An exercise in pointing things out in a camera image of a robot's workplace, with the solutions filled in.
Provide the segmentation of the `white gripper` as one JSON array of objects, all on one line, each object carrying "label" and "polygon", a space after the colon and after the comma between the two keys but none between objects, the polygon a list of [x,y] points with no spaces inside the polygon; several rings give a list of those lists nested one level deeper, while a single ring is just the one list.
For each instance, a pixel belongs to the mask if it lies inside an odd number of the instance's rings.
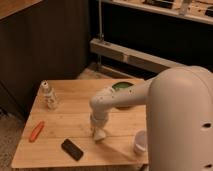
[{"label": "white gripper", "polygon": [[104,127],[107,122],[108,122],[107,117],[105,117],[104,119],[96,119],[94,115],[90,115],[90,124],[93,134],[96,129],[104,130]]}]

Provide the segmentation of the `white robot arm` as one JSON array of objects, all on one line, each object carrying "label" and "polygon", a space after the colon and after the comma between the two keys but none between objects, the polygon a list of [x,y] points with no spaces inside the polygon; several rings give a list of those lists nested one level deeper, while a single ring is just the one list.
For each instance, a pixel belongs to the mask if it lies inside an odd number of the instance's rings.
[{"label": "white robot arm", "polygon": [[146,107],[149,171],[213,171],[213,72],[169,68],[120,91],[104,88],[90,100],[93,139],[115,107]]}]

